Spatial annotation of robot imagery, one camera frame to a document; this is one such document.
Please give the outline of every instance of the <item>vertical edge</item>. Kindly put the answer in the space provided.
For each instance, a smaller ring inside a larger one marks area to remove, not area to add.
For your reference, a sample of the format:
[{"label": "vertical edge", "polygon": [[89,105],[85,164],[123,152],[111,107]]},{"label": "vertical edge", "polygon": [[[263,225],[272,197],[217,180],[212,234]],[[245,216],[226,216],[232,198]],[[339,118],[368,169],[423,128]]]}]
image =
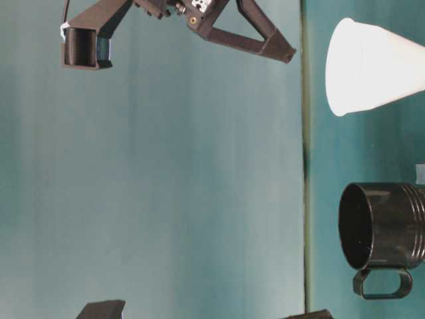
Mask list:
[{"label": "vertical edge", "polygon": [[301,9],[301,116],[302,116],[302,140],[303,140],[303,181],[304,181],[304,308],[310,311],[310,247],[309,247],[309,82],[308,72],[308,50],[307,50],[307,19],[306,0],[299,0]]}]

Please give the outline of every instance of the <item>black object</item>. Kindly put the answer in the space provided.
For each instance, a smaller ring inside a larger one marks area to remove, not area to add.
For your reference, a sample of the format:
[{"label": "black object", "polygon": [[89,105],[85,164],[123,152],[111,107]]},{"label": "black object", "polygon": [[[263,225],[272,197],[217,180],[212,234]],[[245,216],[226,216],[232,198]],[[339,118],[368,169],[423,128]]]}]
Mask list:
[{"label": "black object", "polygon": [[[348,263],[359,270],[353,290],[364,299],[397,299],[412,290],[407,269],[425,259],[425,191],[407,183],[352,183],[339,206],[339,236]],[[373,270],[394,269],[400,287],[390,294],[365,294]]]},{"label": "black object", "polygon": [[123,300],[91,302],[81,310],[76,319],[122,319],[125,305]]},{"label": "black object", "polygon": [[241,15],[261,34],[264,41],[214,28],[229,0],[99,0],[96,4],[67,21],[70,0],[65,0],[60,27],[62,65],[67,68],[98,70],[112,66],[110,39],[134,3],[158,19],[169,17],[169,8],[185,15],[188,27],[207,41],[266,58],[289,63],[296,50],[267,18],[255,0],[236,0]]},{"label": "black object", "polygon": [[327,310],[310,312],[309,314],[300,314],[299,316],[290,316],[286,319],[333,319]]}]

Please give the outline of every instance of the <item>mug handle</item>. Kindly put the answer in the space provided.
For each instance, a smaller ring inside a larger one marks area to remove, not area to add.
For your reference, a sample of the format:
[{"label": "mug handle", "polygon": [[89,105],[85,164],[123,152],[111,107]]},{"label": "mug handle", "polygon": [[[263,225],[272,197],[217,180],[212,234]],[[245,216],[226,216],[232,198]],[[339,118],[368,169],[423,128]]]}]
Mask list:
[{"label": "mug handle", "polygon": [[400,276],[400,287],[396,292],[392,294],[365,294],[363,290],[363,283],[366,281],[366,278],[373,270],[379,269],[370,269],[367,268],[365,270],[360,270],[353,279],[353,290],[356,294],[361,296],[366,300],[383,300],[383,299],[401,299],[407,296],[413,287],[413,279],[412,276],[406,269],[400,268],[395,269]]}]

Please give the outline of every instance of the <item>teal backdrop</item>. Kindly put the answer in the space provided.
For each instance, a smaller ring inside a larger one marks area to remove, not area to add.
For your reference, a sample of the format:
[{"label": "teal backdrop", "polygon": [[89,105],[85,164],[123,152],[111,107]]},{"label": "teal backdrop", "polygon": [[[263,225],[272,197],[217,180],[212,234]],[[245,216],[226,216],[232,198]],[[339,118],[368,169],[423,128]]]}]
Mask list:
[{"label": "teal backdrop", "polygon": [[59,67],[62,0],[2,1],[0,317],[110,298],[129,319],[303,312],[300,7],[258,3],[291,64],[133,8],[114,67],[83,72]]},{"label": "teal backdrop", "polygon": [[[425,162],[425,95],[338,118],[326,99],[325,61],[332,32],[344,17],[379,25],[425,45],[424,2],[304,0],[302,12],[309,309],[328,308],[341,319],[423,318],[423,265],[412,271],[413,291],[403,300],[371,302],[353,293],[355,271],[339,244],[337,212],[350,182],[416,181],[415,164]],[[375,293],[396,290],[397,275],[374,274],[366,288]]]}]

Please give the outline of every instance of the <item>robotic arm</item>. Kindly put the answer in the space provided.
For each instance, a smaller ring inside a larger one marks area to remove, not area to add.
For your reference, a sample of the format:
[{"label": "robotic arm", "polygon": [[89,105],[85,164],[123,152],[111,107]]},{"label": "robotic arm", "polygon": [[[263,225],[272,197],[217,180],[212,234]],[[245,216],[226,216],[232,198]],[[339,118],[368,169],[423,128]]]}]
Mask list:
[{"label": "robotic arm", "polygon": [[62,65],[65,68],[98,70],[112,66],[110,39],[131,5],[144,8],[158,19],[175,8],[188,27],[207,41],[289,63],[296,50],[285,40],[255,0],[236,0],[241,15],[261,34],[264,41],[214,28],[229,0],[99,0],[67,21],[70,0],[65,0],[60,33]]}]

